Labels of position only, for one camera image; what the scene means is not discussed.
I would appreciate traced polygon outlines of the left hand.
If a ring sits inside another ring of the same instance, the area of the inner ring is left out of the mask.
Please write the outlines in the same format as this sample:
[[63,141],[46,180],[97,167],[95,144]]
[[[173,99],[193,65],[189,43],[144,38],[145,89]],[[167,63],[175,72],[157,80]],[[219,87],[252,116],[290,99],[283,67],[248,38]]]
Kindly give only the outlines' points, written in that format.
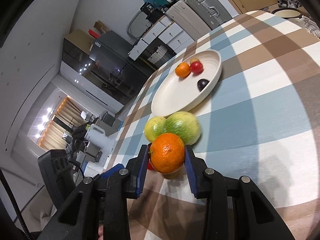
[[98,238],[98,240],[103,240],[103,229],[104,229],[104,227],[102,225],[99,226],[99,232],[98,232],[99,238]]

